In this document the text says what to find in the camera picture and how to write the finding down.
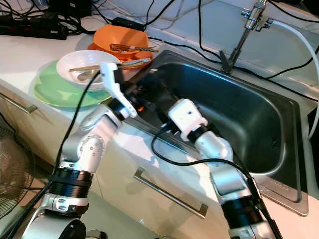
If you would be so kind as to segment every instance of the faucet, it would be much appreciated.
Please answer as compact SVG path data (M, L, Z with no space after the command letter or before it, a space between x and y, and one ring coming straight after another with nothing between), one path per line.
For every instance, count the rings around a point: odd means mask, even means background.
M244 9L241 14L247 18L247 22L245 24L245 31L242 37L239 40L239 43L234 48L233 52L231 53L229 59L226 58L223 51L220 51L220 59L222 68L221 70L226 74L231 74L233 71L233 67L241 53L241 48L243 47L249 33L252 30L261 31L262 28L269 28L269 25L265 23L263 20L263 12L266 9L267 0L257 0L255 2L253 9Z

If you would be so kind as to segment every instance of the spoon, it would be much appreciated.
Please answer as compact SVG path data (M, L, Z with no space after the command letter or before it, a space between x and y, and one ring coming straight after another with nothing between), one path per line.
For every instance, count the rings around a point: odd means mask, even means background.
M98 72L99 70L91 70L91 71L86 71L78 75L78 80L79 81L85 81L85 80L90 80L92 79L93 76ZM101 77L97 78L94 80L94 83L102 82Z

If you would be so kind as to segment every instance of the chopsticks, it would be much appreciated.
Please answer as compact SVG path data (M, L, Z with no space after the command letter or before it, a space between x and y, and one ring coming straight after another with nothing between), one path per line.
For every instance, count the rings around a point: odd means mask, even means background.
M126 68L126 67L135 67L135 66L140 66L143 65L146 62L150 62L150 58L143 58L143 59L138 59L138 60L133 60L133 61L124 61L120 63L119 68ZM90 70L99 70L100 65L93 65L93 66L83 66L83 67L78 67L78 68L71 68L69 72L72 71L90 71Z
M151 52L159 52L159 50L154 49L156 46L151 47L139 47L139 46L127 46L121 44L110 44L110 47L114 51L129 51L129 50L139 50L139 51L151 51Z

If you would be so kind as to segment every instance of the green plate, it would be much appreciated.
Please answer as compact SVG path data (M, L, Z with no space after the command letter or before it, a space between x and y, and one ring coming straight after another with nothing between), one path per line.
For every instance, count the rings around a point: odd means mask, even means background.
M84 89L64 80L56 71L56 63L50 63L35 79L34 95L44 103L58 107L76 107ZM87 92L82 106L90 106L109 98L106 91Z

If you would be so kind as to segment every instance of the white bowl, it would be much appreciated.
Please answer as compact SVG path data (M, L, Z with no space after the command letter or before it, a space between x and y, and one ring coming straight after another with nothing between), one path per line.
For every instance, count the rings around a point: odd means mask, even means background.
M120 60L118 58L116 58L115 56L107 52L96 51L96 50L81 50L81 51L71 52L63 56L57 62L56 70L58 74L61 77L63 77L65 80L84 89L90 80L88 79L86 81L79 81L77 77L79 74L85 71L69 72L69 70L71 68L78 68L83 66L100 65L102 61L120 63ZM104 89L103 82L94 82L91 84L89 91L100 91L103 89Z

